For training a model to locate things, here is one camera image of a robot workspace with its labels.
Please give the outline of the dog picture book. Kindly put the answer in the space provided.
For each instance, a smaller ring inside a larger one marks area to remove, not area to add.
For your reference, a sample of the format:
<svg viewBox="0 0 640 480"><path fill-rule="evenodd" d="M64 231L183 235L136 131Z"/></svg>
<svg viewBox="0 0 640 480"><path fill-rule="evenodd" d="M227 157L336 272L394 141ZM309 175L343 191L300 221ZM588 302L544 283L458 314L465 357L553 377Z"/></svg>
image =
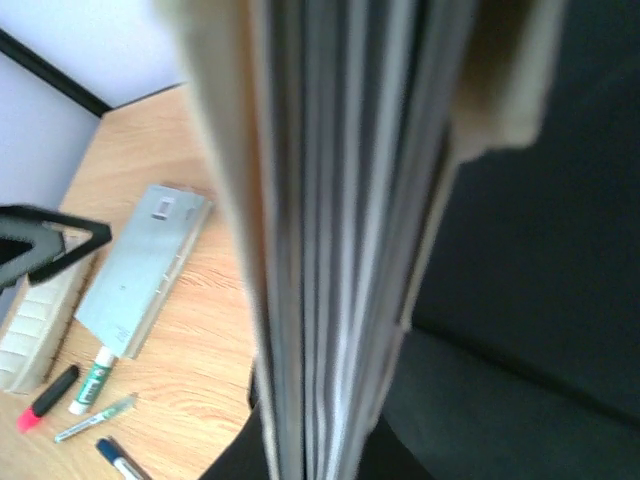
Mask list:
<svg viewBox="0 0 640 480"><path fill-rule="evenodd" d="M352 479L460 165L537 137L563 1L160 1L249 296L273 479Z"/></svg>

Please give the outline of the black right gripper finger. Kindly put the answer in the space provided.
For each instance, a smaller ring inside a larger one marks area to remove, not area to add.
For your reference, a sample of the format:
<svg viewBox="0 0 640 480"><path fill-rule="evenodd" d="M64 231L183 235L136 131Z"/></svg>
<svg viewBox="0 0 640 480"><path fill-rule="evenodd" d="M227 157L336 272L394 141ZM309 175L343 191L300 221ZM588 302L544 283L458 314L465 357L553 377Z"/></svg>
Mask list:
<svg viewBox="0 0 640 480"><path fill-rule="evenodd" d="M27 204L1 207L1 288L44 283L111 241L107 223Z"/></svg>

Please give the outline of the black student backpack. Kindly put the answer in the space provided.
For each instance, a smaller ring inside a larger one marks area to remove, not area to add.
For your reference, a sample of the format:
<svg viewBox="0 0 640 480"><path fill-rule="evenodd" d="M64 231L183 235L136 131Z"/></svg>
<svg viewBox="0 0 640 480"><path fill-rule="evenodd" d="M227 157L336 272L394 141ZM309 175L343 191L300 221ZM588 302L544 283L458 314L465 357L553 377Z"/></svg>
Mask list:
<svg viewBox="0 0 640 480"><path fill-rule="evenodd" d="M639 5L563 2L540 131L460 165L352 479L639 475ZM252 388L209 479L273 479Z"/></svg>

